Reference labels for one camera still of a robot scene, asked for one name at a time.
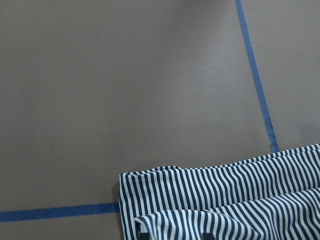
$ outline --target blue painter's tape line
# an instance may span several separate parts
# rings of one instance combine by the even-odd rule
[[[255,54],[254,54],[254,49],[252,47],[252,43],[250,40],[246,17],[244,14],[241,0],[235,0],[235,5],[236,5],[236,10],[238,13],[239,22],[240,22],[240,26],[241,26],[241,30],[242,30],[246,53],[248,55],[248,60],[250,63],[251,73],[252,73],[252,77],[253,77],[253,81],[254,81],[254,85],[255,85],[255,90],[256,90],[256,93],[257,93],[257,96],[259,99],[260,108],[261,108],[261,112],[262,112],[262,116],[263,116],[263,120],[264,120],[264,125],[266,128],[266,132],[268,134],[270,145],[271,145],[271,150],[273,153],[277,153],[277,152],[279,152],[279,147],[278,147],[277,140],[276,140],[276,134],[275,134],[274,127],[272,126],[270,113],[269,113],[264,89],[262,87],[262,83],[260,80],[259,71],[258,71],[256,59],[255,59]]]
[[[32,210],[4,211],[0,212],[0,223],[96,214],[111,214],[118,212],[120,212],[118,202]]]

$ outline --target brown floor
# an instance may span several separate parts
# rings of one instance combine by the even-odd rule
[[[281,150],[320,142],[320,3],[243,0]],[[117,202],[119,173],[270,152],[233,0],[2,1],[0,212]],[[121,239],[118,214],[0,223]]]

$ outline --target striped fabric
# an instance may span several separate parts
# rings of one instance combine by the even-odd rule
[[[150,240],[320,239],[320,188],[211,210],[163,210],[135,218]]]
[[[318,188],[318,144],[204,168],[153,168],[120,175],[126,240],[138,239],[135,217],[163,210],[206,210]]]

